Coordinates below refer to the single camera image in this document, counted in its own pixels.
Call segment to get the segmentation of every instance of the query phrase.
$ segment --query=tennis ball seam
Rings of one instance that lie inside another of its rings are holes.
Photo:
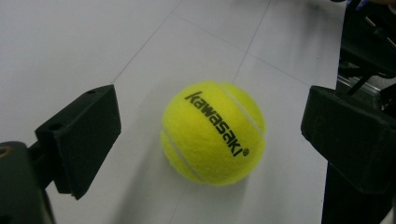
[[[259,132],[259,134],[261,136],[263,136],[263,132],[262,130],[259,128],[259,126],[257,125],[256,121],[249,115],[249,113],[246,111],[246,109],[239,103],[238,100],[236,100],[236,98],[229,92],[227,91],[224,87],[222,87],[219,83],[216,82],[216,84],[219,85],[219,87],[227,94],[228,97],[230,97],[230,99],[238,106],[238,108],[242,111],[242,113],[245,114],[245,117],[250,121],[250,123],[253,125],[253,127],[256,129],[257,132]]]
[[[165,127],[163,127],[163,133],[165,133],[166,137],[169,140],[169,143],[172,146],[172,149],[176,152],[178,158],[187,166],[187,168],[189,168],[189,170],[195,175],[195,177],[197,177],[197,179],[201,180],[202,182],[206,182],[205,179],[203,177],[201,177],[194,168],[192,168],[192,166],[189,164],[189,162],[186,160],[186,158],[184,158],[183,154],[180,152],[180,150],[177,148],[176,144],[174,143],[172,137],[170,136],[170,134],[168,133],[168,131],[166,131]]]

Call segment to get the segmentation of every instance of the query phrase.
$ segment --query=yellow tennis ball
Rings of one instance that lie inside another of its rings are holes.
[[[223,186],[254,169],[264,152],[263,134],[262,113],[246,92],[204,81],[182,90],[166,107],[161,143],[180,174]]]

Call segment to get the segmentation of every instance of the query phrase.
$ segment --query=floor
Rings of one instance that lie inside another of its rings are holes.
[[[38,0],[0,3],[2,142],[114,84],[122,134],[78,202],[47,188],[57,223],[319,223],[327,162],[302,137],[311,85],[335,88],[345,3]],[[258,103],[266,152],[222,189],[191,183],[159,143],[163,109],[200,80]]]

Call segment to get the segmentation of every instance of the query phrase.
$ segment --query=white table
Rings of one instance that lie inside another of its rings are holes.
[[[0,141],[34,130],[84,91],[114,83],[122,134],[79,201],[47,188],[59,224],[319,223],[327,162],[300,124],[311,85],[335,87],[345,3],[88,0],[0,3]],[[159,133],[193,82],[234,83],[266,119],[266,151],[223,188],[178,175]]]

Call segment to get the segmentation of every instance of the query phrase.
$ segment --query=tile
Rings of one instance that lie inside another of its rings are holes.
[[[84,91],[111,83],[179,0],[2,1],[1,141],[34,129]]]
[[[188,185],[171,223],[319,223],[327,162],[300,131],[309,87],[251,56],[234,84],[265,116],[262,161],[235,185]]]
[[[89,193],[76,203],[50,188],[58,223],[169,223],[189,181],[163,155],[163,111],[188,84],[232,81],[244,55],[170,16],[115,81],[122,133]]]
[[[334,88],[345,3],[274,0],[249,53],[309,85]]]
[[[270,0],[184,0],[175,14],[248,50]]]

